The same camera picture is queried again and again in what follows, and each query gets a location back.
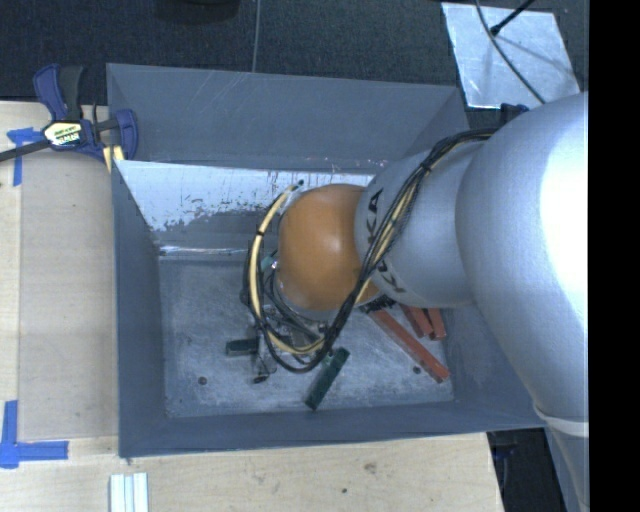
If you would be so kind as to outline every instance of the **blue tape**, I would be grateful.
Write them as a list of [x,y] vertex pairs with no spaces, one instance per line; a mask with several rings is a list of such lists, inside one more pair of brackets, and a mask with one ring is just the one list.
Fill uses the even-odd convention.
[[32,460],[66,460],[69,458],[69,441],[19,443],[18,401],[5,402],[0,442],[0,468],[15,469],[21,462]]
[[[23,144],[28,144],[30,142],[38,142],[44,139],[42,133],[33,128],[20,128],[18,130],[9,130],[7,132],[7,137],[11,139],[16,147],[20,147]],[[22,183],[22,157],[19,156],[16,158],[15,163],[13,164],[13,186],[17,187]]]

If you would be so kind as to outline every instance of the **wooden block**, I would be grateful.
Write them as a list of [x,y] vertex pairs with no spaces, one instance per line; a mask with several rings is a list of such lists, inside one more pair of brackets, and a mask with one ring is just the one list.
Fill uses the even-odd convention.
[[504,512],[486,434],[130,461],[95,442],[72,440],[68,461],[0,470],[0,512],[104,512],[109,477],[139,472],[151,512]]
[[369,317],[436,382],[443,382],[449,378],[449,370],[389,313],[383,310],[372,311]]
[[418,338],[422,338],[425,335],[429,335],[429,337],[431,337],[434,332],[433,326],[429,321],[429,317],[424,311],[422,311],[422,309],[414,306],[406,306],[404,304],[400,304],[400,309],[402,309],[404,316],[411,324],[411,328],[414,330]]
[[[48,117],[39,108],[34,126]],[[116,434],[111,178],[74,152],[39,151],[22,163],[18,438]]]

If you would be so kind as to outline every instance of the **orange wooden stick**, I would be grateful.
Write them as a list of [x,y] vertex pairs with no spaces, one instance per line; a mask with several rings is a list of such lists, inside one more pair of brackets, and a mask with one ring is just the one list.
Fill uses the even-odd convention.
[[433,326],[424,311],[415,306],[406,306],[404,304],[400,304],[400,309],[402,309],[404,316],[409,320],[411,328],[415,331],[418,338],[424,337],[425,334],[431,337],[434,332]]
[[389,313],[383,310],[371,311],[369,317],[436,382],[449,378],[449,370]]

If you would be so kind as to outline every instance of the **yellow cable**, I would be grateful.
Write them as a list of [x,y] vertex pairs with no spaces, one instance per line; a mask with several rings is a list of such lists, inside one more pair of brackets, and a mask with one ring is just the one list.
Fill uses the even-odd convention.
[[[262,220],[262,223],[258,228],[258,232],[256,233],[256,236],[253,239],[253,244],[251,246],[251,253],[249,255],[249,265],[248,265],[249,297],[251,300],[251,305],[253,307],[253,310],[256,316],[260,319],[262,319],[262,308],[260,305],[260,298],[258,294],[258,283],[257,283],[258,255],[260,253],[260,244],[262,242],[262,238],[264,237],[264,233],[269,227],[269,224],[271,224],[271,221],[275,217],[276,212],[278,211],[280,206],[282,206],[282,204],[286,201],[289,194],[293,190],[295,190],[295,188],[296,187],[293,185],[287,187],[284,190],[284,192],[282,192],[282,194],[280,194],[280,196],[278,196],[278,198],[274,201],[273,205],[271,206],[269,211],[266,213],[264,219]],[[299,354],[299,355],[309,354],[315,351],[317,348],[321,347],[322,344],[324,343],[324,337],[322,337],[316,340],[315,342],[311,343],[310,345],[306,345],[304,347],[292,347],[291,345],[288,345],[287,343],[282,341],[280,338],[278,338],[275,334],[273,334],[270,331],[267,331],[266,335],[269,336],[269,339],[271,340],[271,342],[274,345],[276,345],[280,350],[283,350],[285,352],[290,352],[292,354]]]

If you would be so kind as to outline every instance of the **black object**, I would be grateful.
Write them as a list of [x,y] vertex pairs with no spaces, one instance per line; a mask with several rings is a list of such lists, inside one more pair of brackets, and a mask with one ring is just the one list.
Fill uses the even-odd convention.
[[229,341],[225,353],[228,356],[251,356],[258,353],[259,343],[258,338]]
[[509,105],[508,103],[503,103],[500,105],[500,126],[504,126],[505,124],[513,121],[520,114],[524,114],[529,111],[529,107],[526,105]]
[[515,11],[513,11],[511,14],[509,14],[509,16],[507,16],[505,19],[503,19],[500,23],[498,23],[498,24],[494,25],[493,27],[491,27],[491,34],[493,34],[494,37],[497,36],[498,33],[507,24],[509,24],[516,17],[518,17],[522,11],[524,11],[527,7],[529,7],[535,1],[536,0],[527,0],[520,7],[518,7]]
[[396,301],[391,297],[383,295],[382,297],[378,297],[371,302],[367,302],[364,306],[360,306],[360,311],[365,314],[369,314],[372,311],[380,311],[381,309],[393,307],[395,303]]
[[314,411],[318,408],[329,389],[331,389],[333,381],[336,380],[340,370],[349,359],[349,355],[349,351],[344,348],[336,350],[329,364],[320,371],[313,384],[311,384],[309,394],[304,401],[307,407]]

